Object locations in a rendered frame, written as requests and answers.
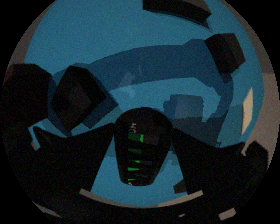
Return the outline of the beige flat rectangular block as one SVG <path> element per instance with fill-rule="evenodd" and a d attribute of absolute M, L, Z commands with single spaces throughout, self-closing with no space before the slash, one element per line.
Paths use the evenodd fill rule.
<path fill-rule="evenodd" d="M 245 97 L 245 101 L 242 102 L 242 127 L 241 127 L 241 136 L 244 134 L 245 128 L 249 126 L 251 122 L 251 113 L 252 113 L 252 88 L 250 87 L 249 92 L 247 92 L 247 96 Z"/>

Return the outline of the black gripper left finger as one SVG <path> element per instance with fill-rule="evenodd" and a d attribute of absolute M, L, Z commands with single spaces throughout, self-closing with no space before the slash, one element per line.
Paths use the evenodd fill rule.
<path fill-rule="evenodd" d="M 114 123 L 90 129 L 90 131 L 77 134 L 77 136 L 60 137 L 54 133 L 34 127 L 36 141 L 47 153 L 59 159 L 62 166 L 70 176 L 81 184 L 81 188 L 91 191 L 97 171 L 101 166 L 107 149 L 109 149 L 112 136 L 114 136 Z"/>

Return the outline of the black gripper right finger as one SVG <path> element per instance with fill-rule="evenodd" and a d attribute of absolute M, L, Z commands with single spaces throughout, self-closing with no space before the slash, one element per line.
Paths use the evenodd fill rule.
<path fill-rule="evenodd" d="M 217 148 L 174 128 L 172 146 L 180 163 L 186 192 L 191 194 L 200 191 L 202 184 L 209 182 L 231 157 L 237 156 L 245 142 Z"/>

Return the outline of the dark grey switch panel with green rocker switches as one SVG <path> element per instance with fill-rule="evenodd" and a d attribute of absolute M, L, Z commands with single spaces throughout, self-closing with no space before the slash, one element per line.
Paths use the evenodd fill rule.
<path fill-rule="evenodd" d="M 132 108 L 121 113 L 112 129 L 120 181 L 129 186 L 150 186 L 174 138 L 169 118 L 151 107 Z"/>

